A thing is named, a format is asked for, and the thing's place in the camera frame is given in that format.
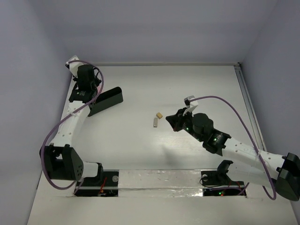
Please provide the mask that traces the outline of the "yellow eraser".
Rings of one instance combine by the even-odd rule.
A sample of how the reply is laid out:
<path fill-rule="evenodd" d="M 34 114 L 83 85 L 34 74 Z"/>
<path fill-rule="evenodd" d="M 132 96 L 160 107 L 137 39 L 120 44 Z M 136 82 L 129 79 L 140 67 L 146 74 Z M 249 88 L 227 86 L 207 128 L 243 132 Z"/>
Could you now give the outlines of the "yellow eraser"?
<path fill-rule="evenodd" d="M 158 118 L 162 118 L 162 117 L 163 117 L 163 115 L 162 115 L 161 113 L 159 113 L 159 112 L 156 114 L 156 116 L 157 116 Z"/>

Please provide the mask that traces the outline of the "grey eraser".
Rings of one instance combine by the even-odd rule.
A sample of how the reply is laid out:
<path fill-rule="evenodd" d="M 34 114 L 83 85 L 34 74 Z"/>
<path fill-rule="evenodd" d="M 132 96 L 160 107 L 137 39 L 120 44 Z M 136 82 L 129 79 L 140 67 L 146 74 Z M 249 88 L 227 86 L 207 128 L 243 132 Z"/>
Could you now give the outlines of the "grey eraser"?
<path fill-rule="evenodd" d="M 157 127 L 158 127 L 158 118 L 157 118 L 157 117 L 154 118 L 154 121 L 153 121 L 153 127 L 154 127 L 154 128 L 157 128 Z"/>

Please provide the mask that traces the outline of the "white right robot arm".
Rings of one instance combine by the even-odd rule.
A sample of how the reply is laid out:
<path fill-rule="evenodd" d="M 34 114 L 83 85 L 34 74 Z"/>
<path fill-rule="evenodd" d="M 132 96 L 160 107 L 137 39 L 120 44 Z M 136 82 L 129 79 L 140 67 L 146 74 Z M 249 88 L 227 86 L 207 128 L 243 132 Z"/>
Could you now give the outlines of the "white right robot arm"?
<path fill-rule="evenodd" d="M 300 158 L 261 151 L 234 139 L 214 128 L 213 121 L 204 113 L 192 114 L 179 109 L 166 117 L 173 131 L 186 131 L 211 154 L 225 157 L 216 171 L 219 183 L 231 179 L 274 188 L 280 196 L 291 200 L 300 199 Z"/>

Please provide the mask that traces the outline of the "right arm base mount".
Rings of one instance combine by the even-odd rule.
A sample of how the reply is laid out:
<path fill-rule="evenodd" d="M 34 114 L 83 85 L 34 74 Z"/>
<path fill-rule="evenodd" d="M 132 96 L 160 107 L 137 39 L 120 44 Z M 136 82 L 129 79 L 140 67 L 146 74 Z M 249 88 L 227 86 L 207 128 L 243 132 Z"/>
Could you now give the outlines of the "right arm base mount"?
<path fill-rule="evenodd" d="M 199 183 L 204 197 L 247 196 L 247 183 L 228 176 L 231 160 L 223 160 L 215 170 L 201 171 Z"/>

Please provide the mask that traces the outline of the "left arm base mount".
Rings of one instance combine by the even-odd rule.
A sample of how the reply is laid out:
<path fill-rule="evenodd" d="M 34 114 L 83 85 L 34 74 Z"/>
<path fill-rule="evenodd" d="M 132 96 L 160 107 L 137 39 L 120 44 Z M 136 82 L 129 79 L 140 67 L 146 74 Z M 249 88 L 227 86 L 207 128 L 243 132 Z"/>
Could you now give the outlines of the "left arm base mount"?
<path fill-rule="evenodd" d="M 117 197 L 119 170 L 104 170 L 101 178 L 84 178 L 77 182 L 75 196 L 78 197 Z"/>

